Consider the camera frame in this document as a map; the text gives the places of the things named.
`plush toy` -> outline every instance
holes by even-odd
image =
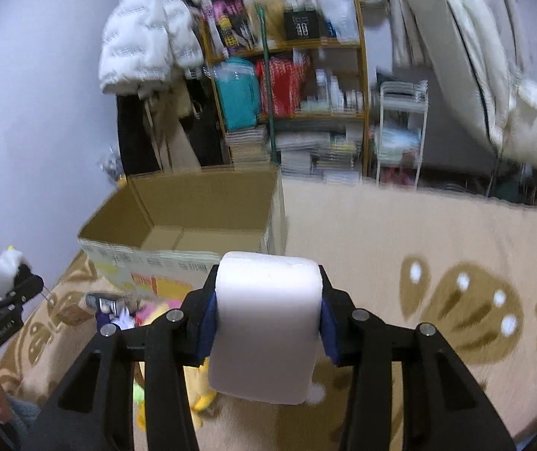
[[[162,314],[168,312],[170,309],[176,309],[171,303],[163,303],[152,310],[146,318],[143,319],[141,325],[149,325],[155,319]],[[141,374],[145,378],[145,363],[141,361],[139,363]],[[199,416],[199,413],[208,409],[216,398],[216,392],[212,390],[208,384],[208,360],[199,368],[192,368],[185,366],[183,368],[185,375],[185,385],[187,387],[187,399],[189,400],[189,408],[191,409],[191,419],[193,420],[193,426],[198,429],[202,427],[203,421]],[[140,399],[137,412],[137,425],[139,428],[145,430],[145,401]]]

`blanket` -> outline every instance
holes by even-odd
[[[485,389],[511,435],[537,428],[537,209],[466,195],[284,179],[287,254],[324,265],[389,324],[435,324]],[[42,404],[95,331],[66,325],[57,308],[112,290],[81,255],[0,364],[2,382]],[[305,404],[221,395],[197,429],[200,449],[335,450],[352,375],[317,362]],[[394,367],[391,449],[402,446],[402,375]],[[135,427],[135,448],[146,449]]]

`small box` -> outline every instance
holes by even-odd
[[[228,251],[285,253],[281,175],[265,166],[131,177],[78,240],[115,286],[183,300]]]
[[[298,7],[283,12],[285,36],[289,41],[335,37],[319,12],[312,7]]]

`blue foam pad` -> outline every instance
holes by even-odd
[[[216,335],[216,294],[212,294],[202,318],[197,338],[196,356],[199,361],[210,356],[214,336]]]
[[[336,366],[340,363],[340,348],[338,347],[337,330],[335,327],[334,315],[331,313],[329,304],[323,298],[321,303],[321,339],[325,354]]]

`white sponge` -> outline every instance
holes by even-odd
[[[317,356],[322,289],[319,265],[311,260],[225,254],[216,275],[210,387],[271,404],[304,402]]]
[[[14,278],[20,265],[30,266],[23,254],[14,248],[3,251],[0,255],[0,297],[4,298],[14,289]]]

